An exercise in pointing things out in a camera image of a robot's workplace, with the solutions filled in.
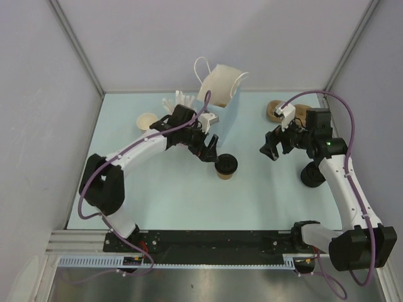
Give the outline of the black plastic cup lid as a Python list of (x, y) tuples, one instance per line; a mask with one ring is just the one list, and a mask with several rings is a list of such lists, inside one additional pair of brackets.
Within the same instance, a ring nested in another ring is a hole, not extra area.
[(231, 154), (221, 154), (217, 157), (215, 169), (223, 175), (233, 174), (238, 168), (237, 159)]

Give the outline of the white and blue paper bag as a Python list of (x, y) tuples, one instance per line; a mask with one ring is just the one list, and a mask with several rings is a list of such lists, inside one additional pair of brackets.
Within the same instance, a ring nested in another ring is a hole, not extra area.
[[(219, 137), (217, 146), (221, 147), (237, 118), (240, 85), (249, 77), (249, 73), (222, 64), (217, 64), (214, 69), (211, 69), (209, 64), (206, 66), (208, 75), (204, 79), (197, 77), (201, 86), (196, 99), (204, 102), (207, 91), (211, 92), (207, 110), (217, 115), (219, 122), (212, 125), (208, 132)], [(218, 103), (227, 104), (227, 106), (221, 108), (216, 106)]]

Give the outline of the single brown paper cup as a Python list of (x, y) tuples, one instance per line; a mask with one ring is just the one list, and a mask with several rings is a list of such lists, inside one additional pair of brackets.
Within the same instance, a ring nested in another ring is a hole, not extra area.
[(219, 176), (219, 178), (223, 179), (223, 180), (229, 180), (230, 178), (232, 178), (232, 176), (235, 174), (235, 172), (220, 172), (217, 171), (217, 175)]

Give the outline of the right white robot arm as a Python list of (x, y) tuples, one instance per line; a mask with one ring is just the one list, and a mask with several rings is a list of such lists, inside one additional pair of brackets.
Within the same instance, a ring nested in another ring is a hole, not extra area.
[(308, 187), (326, 182), (341, 217), (342, 230), (337, 232), (318, 221), (296, 222), (290, 244), (297, 252), (315, 247), (330, 256), (337, 271), (383, 267), (397, 241), (393, 227), (384, 226), (372, 210), (355, 176), (348, 146), (332, 135), (328, 109), (310, 108), (305, 122), (297, 121), (295, 107), (279, 105), (274, 115), (279, 126), (265, 135), (260, 152), (271, 160), (279, 158), (277, 145), (284, 154), (298, 148), (305, 150), (311, 161), (300, 174)]

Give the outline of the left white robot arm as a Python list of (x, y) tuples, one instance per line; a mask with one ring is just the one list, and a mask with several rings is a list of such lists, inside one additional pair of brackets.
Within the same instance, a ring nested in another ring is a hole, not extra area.
[(123, 250), (135, 250), (139, 236), (125, 206), (125, 177), (146, 160), (178, 144), (186, 146), (202, 162), (216, 162), (219, 138), (213, 135), (208, 144), (205, 139), (218, 120), (206, 109), (195, 112), (179, 104), (172, 114), (155, 121), (127, 147), (107, 156), (91, 155), (79, 186), (79, 202), (97, 209), (96, 215), (117, 233), (116, 242)]

